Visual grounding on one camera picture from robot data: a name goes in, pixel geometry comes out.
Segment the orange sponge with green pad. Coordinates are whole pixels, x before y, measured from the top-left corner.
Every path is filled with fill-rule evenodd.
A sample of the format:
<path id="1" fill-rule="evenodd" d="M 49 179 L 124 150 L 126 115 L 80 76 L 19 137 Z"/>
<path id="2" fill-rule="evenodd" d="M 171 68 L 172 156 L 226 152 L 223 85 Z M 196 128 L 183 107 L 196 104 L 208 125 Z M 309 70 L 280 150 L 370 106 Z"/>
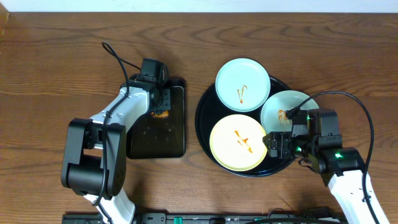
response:
<path id="1" fill-rule="evenodd" d="M 169 117 L 169 111 L 168 111 L 168 110 L 165 110 L 165 111 L 157 111 L 156 113 L 155 113 L 155 112 L 152 112 L 150 115 L 151 115 L 153 118 L 161 118 L 161 119 L 164 119 L 164 118 L 168 118 L 168 117 Z"/>

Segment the yellow plate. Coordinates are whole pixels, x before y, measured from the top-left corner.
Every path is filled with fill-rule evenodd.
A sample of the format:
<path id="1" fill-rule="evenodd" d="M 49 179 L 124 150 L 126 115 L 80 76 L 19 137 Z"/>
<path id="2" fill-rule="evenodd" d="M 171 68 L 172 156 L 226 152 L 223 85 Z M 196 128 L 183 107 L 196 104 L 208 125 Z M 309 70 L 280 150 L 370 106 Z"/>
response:
<path id="1" fill-rule="evenodd" d="M 266 157 L 261 124 L 250 116 L 232 114 L 220 119 L 210 133 L 210 150 L 229 170 L 243 172 L 257 167 Z"/>

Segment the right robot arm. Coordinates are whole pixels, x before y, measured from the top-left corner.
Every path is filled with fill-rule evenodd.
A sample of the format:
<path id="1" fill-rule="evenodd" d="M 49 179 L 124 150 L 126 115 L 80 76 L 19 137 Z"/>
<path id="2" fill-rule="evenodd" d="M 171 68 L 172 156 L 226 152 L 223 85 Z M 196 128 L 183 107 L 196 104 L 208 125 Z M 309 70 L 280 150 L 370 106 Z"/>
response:
<path id="1" fill-rule="evenodd" d="M 268 155 L 299 159 L 321 176 L 348 223 L 388 223 L 365 162 L 353 147 L 342 147 L 341 135 L 310 136 L 271 132 L 263 137 Z"/>

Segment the pale green plate with sauce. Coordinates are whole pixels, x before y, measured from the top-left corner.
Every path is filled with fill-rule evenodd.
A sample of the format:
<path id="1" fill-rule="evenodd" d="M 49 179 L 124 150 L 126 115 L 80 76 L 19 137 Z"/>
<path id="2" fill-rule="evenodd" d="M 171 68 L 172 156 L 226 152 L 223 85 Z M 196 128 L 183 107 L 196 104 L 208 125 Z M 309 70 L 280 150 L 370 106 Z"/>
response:
<path id="1" fill-rule="evenodd" d="M 286 90 L 267 99 L 261 110 L 261 124 L 266 134 L 291 131 L 292 122 L 287 119 L 285 111 L 295 108 L 307 98 L 309 96 L 300 91 Z"/>

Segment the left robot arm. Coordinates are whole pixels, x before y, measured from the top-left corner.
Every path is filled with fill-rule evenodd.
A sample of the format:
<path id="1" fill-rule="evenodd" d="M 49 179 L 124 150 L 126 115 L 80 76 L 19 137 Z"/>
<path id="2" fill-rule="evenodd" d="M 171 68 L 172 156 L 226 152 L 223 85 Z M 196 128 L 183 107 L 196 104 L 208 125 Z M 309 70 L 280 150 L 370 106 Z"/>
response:
<path id="1" fill-rule="evenodd" d="M 142 115 L 169 108 L 166 83 L 129 81 L 98 114 L 71 120 L 62 185 L 89 200 L 105 223 L 131 223 L 136 207 L 123 189 L 130 145 L 127 133 Z"/>

